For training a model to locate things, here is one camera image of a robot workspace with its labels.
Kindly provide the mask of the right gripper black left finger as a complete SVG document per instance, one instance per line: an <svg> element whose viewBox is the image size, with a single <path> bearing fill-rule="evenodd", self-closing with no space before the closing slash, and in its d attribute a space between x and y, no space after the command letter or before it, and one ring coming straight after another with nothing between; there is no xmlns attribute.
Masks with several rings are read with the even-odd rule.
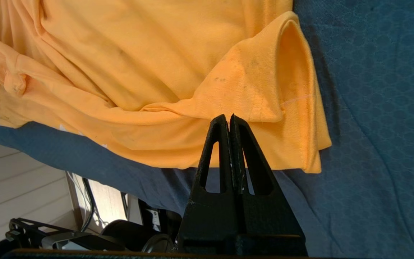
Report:
<svg viewBox="0 0 414 259"><path fill-rule="evenodd" d="M215 143L219 148L220 192L210 193L206 190L206 184ZM180 238L225 238L235 233L231 167L228 123L225 115L220 115L209 126L180 227Z"/></svg>

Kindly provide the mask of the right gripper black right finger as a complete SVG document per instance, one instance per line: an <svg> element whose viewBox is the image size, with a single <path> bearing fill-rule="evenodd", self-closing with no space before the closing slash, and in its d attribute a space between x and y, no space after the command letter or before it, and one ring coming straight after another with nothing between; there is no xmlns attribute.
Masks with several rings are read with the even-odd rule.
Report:
<svg viewBox="0 0 414 259"><path fill-rule="evenodd" d="M230 118L230 155L240 227L251 235L303 236L302 229L248 123Z"/></svg>

